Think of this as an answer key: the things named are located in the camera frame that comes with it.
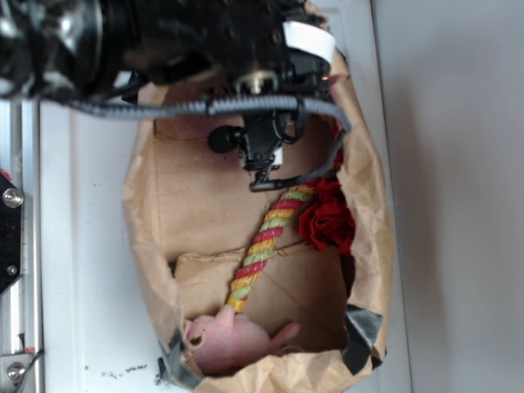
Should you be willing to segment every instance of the stuffed animal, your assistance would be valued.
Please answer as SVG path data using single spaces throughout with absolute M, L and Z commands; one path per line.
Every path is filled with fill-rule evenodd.
M 291 322 L 270 339 L 262 327 L 225 305 L 216 317 L 202 315 L 187 321 L 185 334 L 194 345 L 192 353 L 202 372 L 217 374 L 245 367 L 266 355 L 284 355 L 284 341 L 299 330 L 300 324 Z

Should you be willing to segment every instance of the aluminum frame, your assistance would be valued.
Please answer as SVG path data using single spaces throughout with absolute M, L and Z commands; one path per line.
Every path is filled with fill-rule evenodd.
M 0 357 L 43 348 L 40 261 L 40 141 L 37 102 L 0 102 L 0 168 L 25 195 L 22 208 L 22 277 L 0 298 Z M 0 386 L 11 391 L 12 386 Z M 43 392 L 43 361 L 25 391 Z

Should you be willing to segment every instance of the paper bag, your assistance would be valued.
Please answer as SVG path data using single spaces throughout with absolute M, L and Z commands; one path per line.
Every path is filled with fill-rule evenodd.
M 236 153 L 208 148 L 212 129 L 239 125 L 240 117 L 141 124 L 124 205 L 138 281 L 172 382 L 201 392 L 341 392 L 384 360 L 394 238 L 382 165 L 340 55 L 332 74 L 332 95 L 353 124 L 337 173 L 356 223 L 353 259 L 341 260 L 334 247 L 313 250 L 298 237 L 297 223 L 289 223 L 243 312 L 270 335 L 299 322 L 300 334 L 289 344 L 304 352 L 267 356 L 234 375 L 202 375 L 183 321 L 224 305 L 245 247 L 282 191 L 251 192 Z M 141 101 L 163 105 L 197 94 L 149 87 Z M 278 176 L 318 167 L 331 142 L 326 122 L 313 117 L 303 139 L 285 147 Z

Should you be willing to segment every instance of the metal screw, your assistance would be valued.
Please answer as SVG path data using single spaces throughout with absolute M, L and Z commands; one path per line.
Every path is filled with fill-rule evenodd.
M 273 90 L 276 90 L 278 84 L 276 74 L 272 71 L 257 70 L 239 78 L 237 86 L 239 90 L 247 88 L 251 94 L 261 94 L 266 82 L 269 81 L 273 85 Z
M 16 268 L 16 266 L 9 266 L 7 268 L 7 274 L 9 274 L 10 276 L 14 276 L 17 273 L 18 273 L 18 269 Z
M 11 382 L 18 382 L 22 378 L 22 375 L 24 375 L 24 373 L 25 367 L 23 364 L 13 363 L 7 369 L 7 378 L 9 378 L 9 381 Z
M 7 207 L 15 209 L 24 203 L 24 194 L 19 189 L 9 188 L 3 193 L 2 199 Z

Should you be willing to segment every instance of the fake flower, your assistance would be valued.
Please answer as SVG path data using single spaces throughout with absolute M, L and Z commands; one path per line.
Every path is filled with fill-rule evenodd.
M 315 185 L 318 200 L 300 215 L 299 234 L 317 251 L 328 245 L 341 255 L 351 255 L 355 222 L 347 208 L 340 183 L 322 178 Z

